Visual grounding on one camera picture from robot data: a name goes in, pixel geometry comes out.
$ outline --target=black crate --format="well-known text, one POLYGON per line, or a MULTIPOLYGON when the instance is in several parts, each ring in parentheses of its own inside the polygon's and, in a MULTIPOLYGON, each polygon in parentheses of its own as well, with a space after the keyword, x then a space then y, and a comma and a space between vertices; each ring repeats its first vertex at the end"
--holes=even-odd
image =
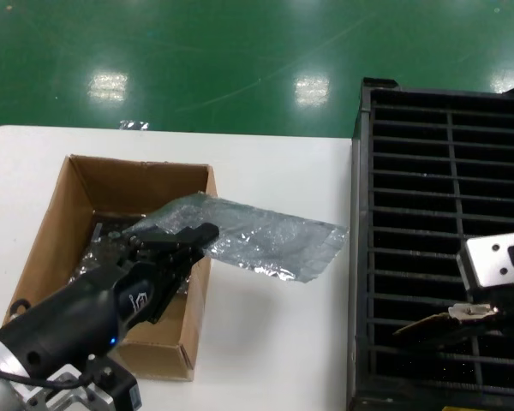
POLYGON ((404 89, 365 79, 352 146, 349 409, 514 409, 514 341, 438 352, 392 332, 471 301, 455 255, 514 231, 514 90, 404 89))

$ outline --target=box flap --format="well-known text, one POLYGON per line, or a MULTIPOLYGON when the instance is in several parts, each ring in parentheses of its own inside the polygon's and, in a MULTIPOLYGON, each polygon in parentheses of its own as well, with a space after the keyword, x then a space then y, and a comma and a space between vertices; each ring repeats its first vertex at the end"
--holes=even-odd
POLYGON ((93 207, 99 211, 152 212, 174 199, 197 192, 194 188, 203 189, 208 183, 209 167, 202 165, 70 158, 93 207))
POLYGON ((86 191, 65 158, 12 302, 25 298, 34 305, 68 282, 91 230, 92 214, 86 191))

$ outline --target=screw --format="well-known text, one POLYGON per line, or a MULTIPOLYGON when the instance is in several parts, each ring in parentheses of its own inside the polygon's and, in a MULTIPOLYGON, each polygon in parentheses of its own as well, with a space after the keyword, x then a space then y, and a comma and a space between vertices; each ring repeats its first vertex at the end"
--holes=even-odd
POLYGON ((114 385, 114 371, 112 371, 112 368, 109 366, 106 366, 101 370, 101 373, 99 375, 100 385, 102 385, 105 388, 111 387, 114 385))

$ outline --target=black cable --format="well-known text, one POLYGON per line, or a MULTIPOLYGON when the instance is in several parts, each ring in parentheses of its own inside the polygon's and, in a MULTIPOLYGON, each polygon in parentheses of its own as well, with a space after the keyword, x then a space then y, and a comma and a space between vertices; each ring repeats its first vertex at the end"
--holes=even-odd
POLYGON ((10 374, 0 370, 0 379, 8 381, 31 385, 32 387, 50 388, 52 390, 72 390, 73 388, 81 387, 92 382, 91 375, 80 375, 80 378, 75 381, 48 381, 47 379, 23 377, 22 375, 10 374))

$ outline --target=small metal part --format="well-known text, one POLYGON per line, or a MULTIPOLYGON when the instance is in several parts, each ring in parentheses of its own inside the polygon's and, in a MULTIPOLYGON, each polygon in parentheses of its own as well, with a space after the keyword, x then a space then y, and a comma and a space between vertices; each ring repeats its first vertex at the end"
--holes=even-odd
POLYGON ((449 307, 447 312, 452 318, 464 321, 467 319, 484 319, 489 315, 495 315, 498 310, 495 310, 490 304, 460 303, 449 307))

